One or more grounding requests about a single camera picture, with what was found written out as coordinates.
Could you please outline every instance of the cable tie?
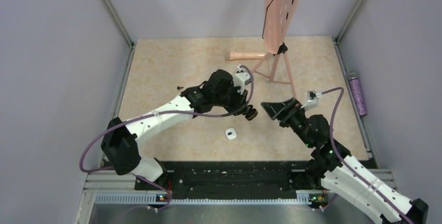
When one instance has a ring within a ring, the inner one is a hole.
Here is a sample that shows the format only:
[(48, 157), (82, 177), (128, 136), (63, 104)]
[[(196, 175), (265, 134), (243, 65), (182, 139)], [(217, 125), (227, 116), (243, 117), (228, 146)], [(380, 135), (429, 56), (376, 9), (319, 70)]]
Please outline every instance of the cable tie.
[(162, 125), (163, 125), (163, 119), (162, 117), (159, 115), (158, 110), (153, 110), (151, 111), (153, 113), (153, 115), (155, 116), (156, 120), (158, 121), (158, 128), (156, 129), (156, 133), (159, 134), (162, 131)]

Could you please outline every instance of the metal frame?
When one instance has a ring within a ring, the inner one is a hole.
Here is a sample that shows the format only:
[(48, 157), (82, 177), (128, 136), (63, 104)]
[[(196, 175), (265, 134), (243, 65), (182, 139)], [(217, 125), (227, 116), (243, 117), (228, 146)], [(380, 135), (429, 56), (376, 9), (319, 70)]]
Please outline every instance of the metal frame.
[[(114, 107), (114, 110), (112, 112), (112, 118), (117, 116), (120, 110), (124, 90), (126, 87), (127, 79), (129, 76), (129, 70), (131, 67), (131, 63), (133, 60), (134, 52), (135, 52), (135, 44), (132, 41), (132, 39), (129, 36), (129, 33), (127, 32), (126, 28), (124, 27), (124, 24), (122, 23), (120, 17), (116, 13), (111, 0), (101, 0), (103, 3), (103, 6), (108, 11), (115, 27), (118, 29), (121, 36), (125, 39), (128, 46), (131, 48), (130, 53), (128, 56), (128, 60), (125, 67), (125, 72), (121, 81), (121, 84), (119, 86), (119, 93), (117, 96), (116, 104)], [(354, 19), (357, 17), (358, 12), (363, 7), (363, 4), (366, 0), (358, 0), (355, 4), (355, 7), (353, 8), (351, 14), (349, 15), (348, 19), (346, 20), (343, 28), (339, 32), (339, 35), (334, 40), (335, 50), (338, 56), (339, 63), (341, 65), (342, 74), (344, 76), (344, 80), (346, 81), (347, 89), (350, 90), (349, 83), (346, 79), (347, 74), (347, 63), (345, 60), (345, 57), (343, 57), (341, 49), (340, 49), (340, 43), (342, 39), (345, 37), (349, 27), (351, 26)], [(361, 134), (363, 137), (364, 145), (366, 147), (367, 153), (369, 155), (369, 158), (374, 158), (375, 156), (372, 155), (372, 153), (375, 153), (373, 150), (373, 147), (370, 142), (370, 132), (367, 129), (367, 126), (365, 124), (365, 121), (363, 118), (359, 116), (356, 110), (354, 98), (350, 96), (351, 102), (353, 105), (353, 108), (355, 110), (356, 118), (358, 121), (358, 125), (361, 129)], [(393, 179), (393, 176), (391, 174), (390, 169), (371, 169), (370, 172), (372, 172), (374, 175), (379, 177), (381, 180), (383, 180), (389, 187), (396, 189), (396, 185)], [(162, 194), (163, 192), (160, 191), (135, 191), (135, 179), (132, 175), (125, 175), (125, 176), (118, 176), (115, 174), (114, 171), (101, 171), (98, 173), (94, 173), (91, 175), (88, 175), (85, 181), (85, 185), (83, 188), (82, 197), (80, 200), (79, 208), (77, 211), (77, 216), (75, 223), (81, 224), (81, 223), (89, 223), (89, 219), (92, 215), (92, 208), (95, 203), (95, 200), (97, 197), (103, 197), (104, 194), (118, 194), (121, 196), (121, 194), (136, 194), (136, 195), (145, 195), (149, 194), (150, 196), (153, 196), (155, 194)], [(321, 191), (318, 190), (298, 190), (296, 191), (297, 194), (300, 195), (308, 195), (308, 194), (321, 194)], [(127, 198), (114, 198), (113, 203), (125, 203), (128, 202)], [(273, 204), (287, 204), (287, 199), (278, 199), (278, 200), (272, 200)], [(195, 201), (195, 203), (198, 204), (214, 204), (212, 201)], [(226, 200), (223, 201), (223, 204), (234, 204), (234, 200)], [(192, 204), (192, 202), (186, 202), (178, 200), (175, 202), (175, 204)], [(262, 201), (261, 204), (268, 204), (268, 201)]]
[(346, 22), (344, 23), (344, 26), (342, 27), (341, 31), (339, 32), (338, 37), (336, 38), (337, 45), (339, 45), (341, 43), (342, 39), (344, 38), (344, 36), (347, 33), (347, 30), (349, 29), (349, 27), (351, 26), (351, 23), (353, 22), (353, 20), (356, 18), (359, 11), (363, 7), (365, 1), (366, 0), (358, 0), (356, 2), (356, 4), (354, 5), (353, 10), (351, 11), (349, 17), (347, 18)]
[(126, 43), (129, 45), (129, 47), (133, 47), (134, 43), (130, 39), (129, 33), (127, 32), (123, 22), (121, 21), (120, 17), (117, 14), (117, 11), (115, 10), (114, 6), (111, 3), (111, 0), (101, 0), (103, 3), (103, 6), (106, 8), (107, 12), (110, 15), (110, 18), (112, 19), (112, 22), (114, 22), (115, 27), (117, 27), (118, 31), (120, 32), (121, 36), (125, 39)]

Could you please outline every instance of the purple cylinder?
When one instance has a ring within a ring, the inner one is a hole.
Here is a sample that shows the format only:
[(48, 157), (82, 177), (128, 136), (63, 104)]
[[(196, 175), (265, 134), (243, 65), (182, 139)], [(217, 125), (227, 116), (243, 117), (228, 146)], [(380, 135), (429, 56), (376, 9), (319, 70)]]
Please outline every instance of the purple cylinder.
[(360, 116), (367, 115), (367, 109), (365, 108), (364, 97), (362, 96), (361, 84), (359, 83), (358, 74), (355, 72), (348, 73), (347, 78), (350, 83), (351, 93), (353, 94), (354, 101), (356, 102), (356, 108)]

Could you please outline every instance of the gray wall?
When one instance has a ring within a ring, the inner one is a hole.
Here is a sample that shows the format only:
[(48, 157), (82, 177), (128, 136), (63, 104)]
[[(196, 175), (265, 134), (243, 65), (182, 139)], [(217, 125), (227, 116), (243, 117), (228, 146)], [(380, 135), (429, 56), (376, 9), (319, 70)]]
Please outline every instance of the gray wall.
[[(112, 0), (133, 39), (260, 36), (264, 0)], [(336, 36), (356, 0), (300, 0), (288, 35)]]
[(128, 48), (100, 0), (0, 0), (0, 32), (0, 223), (72, 223)]
[(442, 219), (441, 19), (441, 0), (367, 0), (342, 43), (377, 160), (401, 192), (430, 204), (428, 223)]

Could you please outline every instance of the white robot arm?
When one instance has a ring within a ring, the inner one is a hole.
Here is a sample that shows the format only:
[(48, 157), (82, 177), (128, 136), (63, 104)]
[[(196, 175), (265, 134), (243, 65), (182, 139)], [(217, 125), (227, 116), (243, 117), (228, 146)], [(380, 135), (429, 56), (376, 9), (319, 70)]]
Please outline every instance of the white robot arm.
[[(172, 101), (140, 117), (129, 119), (131, 123), (105, 135), (101, 148), (116, 173), (132, 173), (155, 181), (164, 172), (163, 168), (154, 158), (140, 154), (139, 147), (152, 136), (179, 122), (201, 116), (214, 106), (223, 107), (228, 112), (217, 117), (244, 115), (247, 120), (252, 120), (257, 111), (249, 105), (245, 87), (253, 77), (243, 67), (238, 66), (233, 75), (217, 70), (201, 85), (185, 89)], [(110, 121), (108, 128), (120, 123), (122, 121), (117, 117)]]
[(305, 170), (314, 189), (331, 190), (363, 211), (376, 224), (423, 224), (428, 205), (421, 199), (401, 195), (369, 172), (350, 151), (330, 138), (330, 125), (323, 115), (305, 116), (318, 106), (322, 93), (308, 92), (308, 102), (295, 98), (280, 103), (261, 103), (272, 120), (290, 127), (309, 148), (315, 148)]

